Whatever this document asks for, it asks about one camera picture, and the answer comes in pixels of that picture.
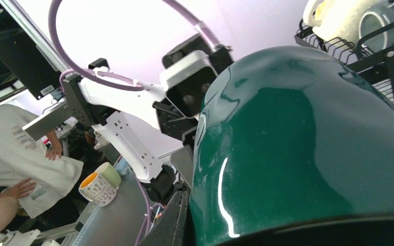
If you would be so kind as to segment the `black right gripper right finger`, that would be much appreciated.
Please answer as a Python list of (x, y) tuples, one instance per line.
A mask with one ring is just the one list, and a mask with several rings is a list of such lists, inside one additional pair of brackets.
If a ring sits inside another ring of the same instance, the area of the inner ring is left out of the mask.
[(223, 245), (394, 245), (394, 213), (341, 215), (266, 228)]

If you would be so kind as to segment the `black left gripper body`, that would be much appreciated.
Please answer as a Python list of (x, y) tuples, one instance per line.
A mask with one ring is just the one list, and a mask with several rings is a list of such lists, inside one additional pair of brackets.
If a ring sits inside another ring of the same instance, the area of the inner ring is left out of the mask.
[(156, 111), (160, 131), (164, 135), (181, 141), (184, 147), (193, 150), (198, 121), (183, 116), (167, 100), (155, 101), (152, 107)]

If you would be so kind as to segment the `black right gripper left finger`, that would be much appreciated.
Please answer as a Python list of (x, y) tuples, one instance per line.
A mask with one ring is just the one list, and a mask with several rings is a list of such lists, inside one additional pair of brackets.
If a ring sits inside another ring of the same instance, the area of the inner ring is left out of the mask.
[(183, 246), (187, 244), (189, 192), (176, 192), (154, 228), (140, 245)]

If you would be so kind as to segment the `dark green mug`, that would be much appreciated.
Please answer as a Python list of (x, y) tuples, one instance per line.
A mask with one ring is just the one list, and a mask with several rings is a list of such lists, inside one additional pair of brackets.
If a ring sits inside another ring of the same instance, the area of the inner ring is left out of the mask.
[(324, 52), (275, 47), (234, 62), (200, 113), (191, 245), (266, 228), (394, 213), (394, 106)]

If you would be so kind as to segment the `cream white ribbed mug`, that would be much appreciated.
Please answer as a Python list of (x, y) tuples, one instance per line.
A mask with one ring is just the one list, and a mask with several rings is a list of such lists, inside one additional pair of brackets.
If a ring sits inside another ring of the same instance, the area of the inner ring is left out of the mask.
[(336, 38), (357, 44), (358, 30), (364, 12), (376, 4), (375, 0), (308, 1), (303, 22), (314, 34), (328, 42)]

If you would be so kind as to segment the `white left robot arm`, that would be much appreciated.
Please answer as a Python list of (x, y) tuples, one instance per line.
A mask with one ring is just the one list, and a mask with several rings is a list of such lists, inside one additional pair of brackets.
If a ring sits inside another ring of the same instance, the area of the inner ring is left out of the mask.
[(102, 78), (100, 84), (68, 70), (61, 84), (65, 101), (24, 126), (34, 138), (71, 117), (100, 133), (128, 161), (148, 197), (167, 204), (179, 190), (172, 168), (167, 167), (137, 134), (128, 120), (134, 116), (163, 134), (180, 140), (192, 149), (198, 121), (186, 116), (167, 96), (178, 83), (150, 84), (111, 73), (107, 61), (100, 58), (90, 66), (91, 74)]

